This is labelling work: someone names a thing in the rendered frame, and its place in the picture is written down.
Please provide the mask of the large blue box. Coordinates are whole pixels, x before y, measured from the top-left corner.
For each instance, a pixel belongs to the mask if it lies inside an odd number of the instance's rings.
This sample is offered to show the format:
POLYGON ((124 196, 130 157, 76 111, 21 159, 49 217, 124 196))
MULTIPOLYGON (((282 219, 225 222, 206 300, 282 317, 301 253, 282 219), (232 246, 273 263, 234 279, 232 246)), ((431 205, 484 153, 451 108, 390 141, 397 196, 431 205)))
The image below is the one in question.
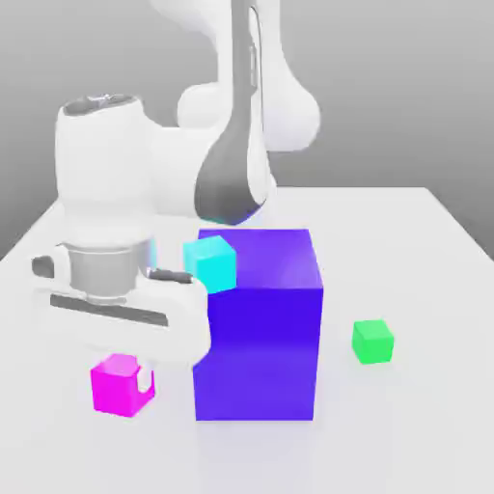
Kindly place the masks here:
POLYGON ((202 229, 236 251, 237 282, 211 294, 209 353, 193 369, 199 421, 314 416, 323 282, 308 230, 202 229))

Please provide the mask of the small green cube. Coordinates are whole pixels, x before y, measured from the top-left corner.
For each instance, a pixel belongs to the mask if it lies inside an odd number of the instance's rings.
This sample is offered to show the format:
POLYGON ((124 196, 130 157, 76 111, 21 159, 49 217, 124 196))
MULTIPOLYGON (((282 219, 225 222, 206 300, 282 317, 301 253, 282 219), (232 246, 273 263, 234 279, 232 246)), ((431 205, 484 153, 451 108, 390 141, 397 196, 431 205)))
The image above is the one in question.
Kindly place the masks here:
POLYGON ((363 365, 392 360, 395 337, 383 319, 358 320, 353 324, 352 349, 363 365))

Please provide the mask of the small cyan cube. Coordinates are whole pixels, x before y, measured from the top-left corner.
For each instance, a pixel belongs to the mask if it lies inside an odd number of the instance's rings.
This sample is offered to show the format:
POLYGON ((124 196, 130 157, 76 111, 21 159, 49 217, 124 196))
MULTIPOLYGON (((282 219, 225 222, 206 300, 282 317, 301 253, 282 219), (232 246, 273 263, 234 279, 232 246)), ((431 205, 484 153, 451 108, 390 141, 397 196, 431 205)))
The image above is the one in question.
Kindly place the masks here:
POLYGON ((236 251, 220 235, 183 244, 184 271, 198 279, 209 294, 236 287, 236 251))

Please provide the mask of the small magenta cube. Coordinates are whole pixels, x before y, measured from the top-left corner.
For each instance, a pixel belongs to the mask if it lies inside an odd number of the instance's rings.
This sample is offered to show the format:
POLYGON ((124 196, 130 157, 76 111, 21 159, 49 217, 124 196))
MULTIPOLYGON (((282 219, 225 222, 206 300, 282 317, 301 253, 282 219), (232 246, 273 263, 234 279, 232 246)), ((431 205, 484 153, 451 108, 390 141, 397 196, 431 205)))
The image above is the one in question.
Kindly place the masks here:
POLYGON ((94 409, 122 417, 134 417, 155 396, 152 387, 140 393, 137 385, 139 363, 135 356, 112 354, 91 369, 94 409))

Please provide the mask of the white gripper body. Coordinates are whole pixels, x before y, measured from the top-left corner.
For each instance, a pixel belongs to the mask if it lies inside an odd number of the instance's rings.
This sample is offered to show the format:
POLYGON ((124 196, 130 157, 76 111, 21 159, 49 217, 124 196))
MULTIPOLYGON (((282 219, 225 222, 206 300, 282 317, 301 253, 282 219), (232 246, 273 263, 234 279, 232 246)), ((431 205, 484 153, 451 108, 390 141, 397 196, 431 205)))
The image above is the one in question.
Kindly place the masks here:
POLYGON ((139 278, 115 304, 51 279, 32 285, 33 316, 44 333, 145 361, 193 366, 209 352, 211 336, 204 285, 139 278))

